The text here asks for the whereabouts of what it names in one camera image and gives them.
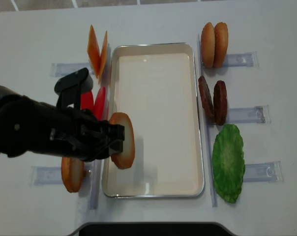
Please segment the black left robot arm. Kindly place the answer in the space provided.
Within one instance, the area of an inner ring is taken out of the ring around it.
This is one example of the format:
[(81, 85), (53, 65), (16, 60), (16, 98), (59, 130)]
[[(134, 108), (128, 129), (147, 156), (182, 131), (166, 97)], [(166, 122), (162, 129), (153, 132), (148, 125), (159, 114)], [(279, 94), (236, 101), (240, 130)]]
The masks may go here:
[(37, 102), (0, 86), (0, 153), (27, 151), (84, 162), (123, 151), (124, 127), (98, 120), (88, 110)]

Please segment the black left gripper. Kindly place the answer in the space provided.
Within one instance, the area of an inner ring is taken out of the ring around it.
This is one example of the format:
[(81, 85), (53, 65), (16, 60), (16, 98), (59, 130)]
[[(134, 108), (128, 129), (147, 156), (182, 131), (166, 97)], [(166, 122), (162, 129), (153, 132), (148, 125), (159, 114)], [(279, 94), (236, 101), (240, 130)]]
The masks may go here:
[(91, 162), (123, 152), (123, 125), (98, 120), (86, 111), (79, 115), (75, 119), (74, 133), (51, 129), (50, 142), (59, 142), (61, 156)]

